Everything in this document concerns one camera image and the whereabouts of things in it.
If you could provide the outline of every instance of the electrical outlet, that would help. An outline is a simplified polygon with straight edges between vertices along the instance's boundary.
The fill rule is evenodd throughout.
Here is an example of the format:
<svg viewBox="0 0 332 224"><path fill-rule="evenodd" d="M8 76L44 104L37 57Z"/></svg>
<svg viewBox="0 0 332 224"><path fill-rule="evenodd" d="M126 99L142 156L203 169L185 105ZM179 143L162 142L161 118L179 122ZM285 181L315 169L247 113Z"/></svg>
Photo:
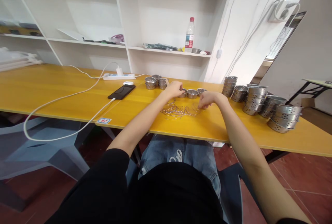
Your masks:
<svg viewBox="0 0 332 224"><path fill-rule="evenodd" d="M123 74L123 75L117 75L117 74L110 74L109 76L103 77L104 80L134 80L135 74Z"/></svg>
<svg viewBox="0 0 332 224"><path fill-rule="evenodd" d="M292 15L297 3L289 0L283 0L277 3L271 11L268 22L286 22Z"/></svg>

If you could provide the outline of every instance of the phone screen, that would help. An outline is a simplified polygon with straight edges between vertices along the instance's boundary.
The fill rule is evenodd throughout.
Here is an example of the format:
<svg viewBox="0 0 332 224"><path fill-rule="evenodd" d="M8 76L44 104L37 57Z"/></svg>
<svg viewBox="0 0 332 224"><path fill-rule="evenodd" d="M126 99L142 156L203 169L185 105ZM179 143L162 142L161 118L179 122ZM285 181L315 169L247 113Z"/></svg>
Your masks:
<svg viewBox="0 0 332 224"><path fill-rule="evenodd" d="M124 97L126 97L136 86L135 85L123 85L118 90L116 90L114 93L112 93L110 96L108 96L109 99L116 98L117 100L122 100Z"/></svg>

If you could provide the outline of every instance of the pile of wire rings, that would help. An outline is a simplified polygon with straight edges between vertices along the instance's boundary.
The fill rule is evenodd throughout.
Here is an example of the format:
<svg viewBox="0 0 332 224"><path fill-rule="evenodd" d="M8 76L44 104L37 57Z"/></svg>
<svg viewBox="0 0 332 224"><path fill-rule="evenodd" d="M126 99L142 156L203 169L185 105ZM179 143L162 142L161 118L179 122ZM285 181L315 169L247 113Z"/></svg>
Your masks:
<svg viewBox="0 0 332 224"><path fill-rule="evenodd" d="M196 117L198 114L200 114L200 112L204 111L195 107L194 104L191 106L191 108L195 113L191 113L190 108L188 106L178 107L177 105L175 105L175 98L174 98L174 101L172 103L167 103L160 112L165 114L166 116L175 117L175 119L177 118L181 119L185 115Z"/></svg>

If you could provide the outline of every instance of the red tile floor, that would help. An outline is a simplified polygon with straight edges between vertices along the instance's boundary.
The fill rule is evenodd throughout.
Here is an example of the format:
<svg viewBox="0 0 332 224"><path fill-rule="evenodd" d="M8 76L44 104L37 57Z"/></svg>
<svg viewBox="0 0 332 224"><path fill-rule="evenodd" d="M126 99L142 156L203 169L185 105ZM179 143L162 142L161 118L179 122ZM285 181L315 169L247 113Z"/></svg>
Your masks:
<svg viewBox="0 0 332 224"><path fill-rule="evenodd" d="M142 152L151 137L149 134L140 141ZM81 146L80 153L89 166L92 166L110 142L111 139L106 133L95 128ZM271 151L262 149L262 152L268 154ZM233 150L227 145L215 148L214 154L219 170L238 162ZM290 153L270 164L270 167L312 223L332 223L331 158ZM73 179L53 167L33 171L5 182L28 203L22 213L0 205L0 223L5 224L44 223L75 184ZM246 186L241 184L241 188L244 223L266 223Z"/></svg>

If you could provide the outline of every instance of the power strip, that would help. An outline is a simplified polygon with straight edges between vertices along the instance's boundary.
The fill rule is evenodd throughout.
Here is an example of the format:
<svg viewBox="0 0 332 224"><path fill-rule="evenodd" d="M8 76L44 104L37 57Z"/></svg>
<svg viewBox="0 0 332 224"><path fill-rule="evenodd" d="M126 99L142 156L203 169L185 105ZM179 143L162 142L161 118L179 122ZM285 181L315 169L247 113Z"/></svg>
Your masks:
<svg viewBox="0 0 332 224"><path fill-rule="evenodd" d="M103 77L104 80L134 80L135 74L123 74L123 75L118 75L118 74L110 74L108 76Z"/></svg>

